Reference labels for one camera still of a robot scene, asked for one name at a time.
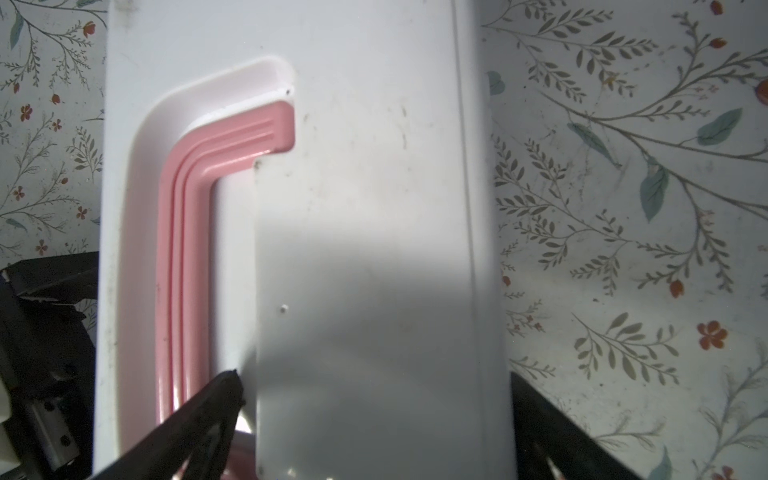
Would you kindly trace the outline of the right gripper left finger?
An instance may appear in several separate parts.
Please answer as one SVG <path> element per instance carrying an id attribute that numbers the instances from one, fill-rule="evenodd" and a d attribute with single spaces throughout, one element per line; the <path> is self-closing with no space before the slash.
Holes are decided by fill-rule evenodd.
<path id="1" fill-rule="evenodd" d="M 219 479 L 225 471 L 243 384 L 235 370 L 213 378 L 96 479 Z"/>

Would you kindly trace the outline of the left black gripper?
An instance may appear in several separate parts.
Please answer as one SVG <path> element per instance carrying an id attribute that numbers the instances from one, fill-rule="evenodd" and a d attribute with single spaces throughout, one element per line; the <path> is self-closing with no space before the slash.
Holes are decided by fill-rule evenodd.
<path id="1" fill-rule="evenodd" d="M 92 474 L 96 352 L 76 305 L 97 299 L 98 269 L 88 252 L 1 270 L 4 479 Z"/>

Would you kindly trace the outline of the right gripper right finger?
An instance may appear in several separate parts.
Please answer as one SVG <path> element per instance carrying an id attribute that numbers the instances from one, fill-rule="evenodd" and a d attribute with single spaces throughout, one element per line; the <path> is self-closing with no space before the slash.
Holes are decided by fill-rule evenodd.
<path id="1" fill-rule="evenodd" d="M 523 377 L 509 381 L 520 479 L 551 479 L 553 466 L 567 479 L 639 479 Z"/>

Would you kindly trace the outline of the white blue tool box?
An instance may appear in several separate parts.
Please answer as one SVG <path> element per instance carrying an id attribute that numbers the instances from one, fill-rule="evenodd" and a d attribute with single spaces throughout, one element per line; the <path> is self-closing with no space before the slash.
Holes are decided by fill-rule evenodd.
<path id="1" fill-rule="evenodd" d="M 108 7 L 94 470 L 222 370 L 260 479 L 516 477 L 476 1 Z M 156 306 L 172 150 L 288 111 L 201 196 Z"/>

